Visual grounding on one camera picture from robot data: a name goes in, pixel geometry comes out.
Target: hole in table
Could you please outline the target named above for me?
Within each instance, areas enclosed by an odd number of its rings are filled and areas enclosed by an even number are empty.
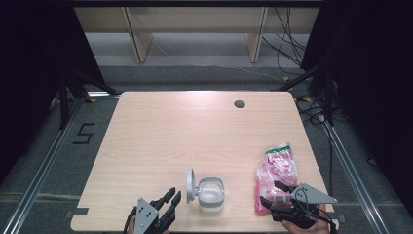
[[[235,105],[237,108],[244,108],[244,107],[245,107],[245,102],[243,102],[242,100],[236,100],[236,101],[234,102],[234,105]]]

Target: cable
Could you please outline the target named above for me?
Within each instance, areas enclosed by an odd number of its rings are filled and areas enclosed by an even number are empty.
[[[281,45],[282,45],[282,43],[283,43],[284,41],[285,41],[286,43],[289,43],[289,44],[291,45],[291,47],[292,47],[292,51],[293,51],[293,53],[294,53],[294,55],[295,55],[295,57],[296,57],[296,60],[298,60],[299,63],[300,63],[299,65],[301,65],[301,61],[300,61],[298,58],[300,58],[300,59],[302,60],[302,56],[301,56],[300,52],[297,50],[297,47],[300,48],[300,49],[303,50],[303,51],[305,51],[305,47],[304,47],[303,45],[301,45],[300,43],[298,43],[298,42],[292,37],[292,35],[291,35],[291,26],[290,26],[290,24],[289,24],[289,18],[290,18],[290,14],[291,14],[291,8],[286,8],[286,24],[284,24],[284,22],[283,22],[283,20],[282,20],[282,18],[281,18],[281,16],[280,16],[280,14],[279,14],[278,9],[275,8],[275,10],[276,10],[277,16],[278,16],[278,18],[279,18],[279,20],[280,20],[280,22],[281,22],[281,24],[282,24],[282,28],[283,28],[283,31],[284,31],[282,37],[280,37],[280,36],[277,34],[277,36],[282,39],[282,42],[280,43],[279,49],[281,48]],[[285,40],[285,35],[289,38],[289,41],[286,41],[286,40]]]
[[[336,224],[333,222],[333,219],[331,218],[331,216],[330,216],[326,211],[323,211],[322,209],[319,209],[318,207],[316,207],[317,211],[324,213],[324,214],[327,216],[327,218],[325,218],[325,217],[323,217],[323,216],[320,216],[320,215],[318,215],[318,214],[313,214],[313,213],[310,211],[310,209],[309,209],[309,204],[308,204],[307,202],[306,202],[307,209],[304,209],[303,205],[302,205],[302,204],[298,201],[298,199],[297,199],[297,194],[298,194],[299,191],[302,191],[302,192],[303,192],[306,201],[308,201],[308,196],[307,196],[306,191],[305,191],[303,188],[298,189],[297,191],[295,191],[295,195],[294,195],[294,198],[295,198],[295,200],[297,201],[298,205],[299,205],[300,208],[307,214],[307,216],[308,216],[308,217],[310,217],[310,216],[311,216],[311,217],[314,217],[314,218],[316,218],[316,219],[322,220],[322,221],[330,224],[330,234],[338,234],[337,228],[336,228]]]
[[[131,219],[134,215],[136,215],[136,207],[133,207],[131,213],[128,215],[127,222],[125,223],[124,231],[122,234],[127,234],[129,223],[131,222]]]
[[[265,39],[265,37],[263,36],[262,39],[275,51],[277,51],[278,53],[281,53],[283,56],[289,58],[290,60],[292,60],[295,64],[300,65],[300,61],[294,57],[292,57],[291,55],[287,54],[284,51],[279,50],[278,48],[276,48],[275,46],[273,46],[270,42],[267,41],[267,39]]]
[[[297,97],[296,99],[304,98],[304,97],[310,97],[308,95],[303,95],[300,97]],[[333,142],[332,142],[332,135],[330,130],[327,128],[325,125],[325,118],[323,118],[323,108],[316,106],[316,103],[319,100],[316,100],[315,98],[312,97],[314,102],[310,105],[308,109],[303,110],[299,104],[298,101],[296,102],[297,109],[299,111],[299,114],[306,114],[309,116],[308,119],[303,121],[303,125],[305,126],[307,123],[311,123],[312,125],[322,125],[325,130],[327,131],[328,134],[328,149],[329,149],[329,170],[328,170],[328,195],[333,196],[333,182],[332,182],[332,176],[333,176]]]
[[[180,63],[176,63],[176,62],[174,62],[173,60],[171,60],[169,57],[170,57],[170,54],[168,54],[164,49],[162,49],[154,40],[152,41],[152,43],[154,43],[155,44],[155,46],[164,54],[164,55],[166,55],[167,56],[167,58],[171,61],[171,63],[173,63],[173,64],[176,64],[176,65],[179,65],[179,66],[195,66],[195,67],[206,67],[206,66],[201,66],[201,65],[194,65],[194,64],[180,64]],[[276,80],[276,81],[278,81],[278,82],[281,82],[281,83],[285,83],[283,80],[280,80],[280,79],[278,79],[278,78],[276,78],[276,77],[274,77],[274,76],[271,76],[271,75],[268,75],[268,74],[262,74],[262,73],[256,73],[256,72],[253,72],[253,71],[249,71],[249,70],[246,70],[246,69],[244,69],[244,68],[241,68],[241,67],[234,67],[234,66],[219,66],[219,65],[214,65],[214,67],[219,67],[219,68],[225,68],[225,69],[234,69],[234,70],[240,70],[240,71],[243,71],[243,72],[246,72],[246,73],[249,73],[249,74],[252,74],[252,75],[257,75],[257,76],[266,76],[266,77],[270,77],[270,78],[272,78],[272,79],[274,79],[274,80]]]

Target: red package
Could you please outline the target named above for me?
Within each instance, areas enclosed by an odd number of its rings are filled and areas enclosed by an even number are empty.
[[[289,186],[297,186],[297,169],[289,143],[270,148],[264,155],[261,167],[257,169],[255,186],[255,211],[266,213],[268,209],[261,205],[260,196],[273,202],[274,206],[290,206],[289,193],[274,186],[280,181]]]

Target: metal rod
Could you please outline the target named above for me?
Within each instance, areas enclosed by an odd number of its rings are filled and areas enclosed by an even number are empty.
[[[347,151],[344,148],[344,145],[341,142],[340,138],[338,137],[334,127],[332,127],[328,123],[328,121],[325,121],[325,126],[330,131],[331,139],[333,140],[333,143],[338,152],[337,157],[340,161],[340,164],[343,167],[343,170],[346,173],[346,176],[349,179],[353,190],[355,191],[358,201],[361,204],[361,207],[363,208],[374,233],[390,233],[385,221],[382,218],[382,215],[380,214],[380,211],[377,209],[376,205],[373,202],[373,199],[364,186],[364,183],[358,175],[358,172],[349,155],[347,154]]]
[[[80,107],[82,106],[83,100],[76,99],[73,107],[70,111],[70,117],[67,121],[65,127],[61,130],[58,130],[56,138],[52,143],[48,153],[46,154],[45,159],[37,170],[36,175],[31,180],[29,187],[24,192],[17,208],[14,213],[11,215],[9,222],[6,228],[3,231],[3,234],[17,234],[19,233],[28,213],[30,212],[31,207],[33,206],[36,196],[40,191],[52,165],[55,162],[55,159],[63,146],[63,142],[67,136],[67,133],[70,130],[70,127],[73,123],[73,120],[76,117]]]

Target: white container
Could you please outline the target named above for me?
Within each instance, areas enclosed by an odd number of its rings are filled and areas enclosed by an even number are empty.
[[[201,211],[219,213],[222,210],[222,204],[224,204],[224,183],[218,177],[205,177],[196,186],[194,170],[188,169],[186,194],[187,203],[194,201],[195,196],[198,196]]]

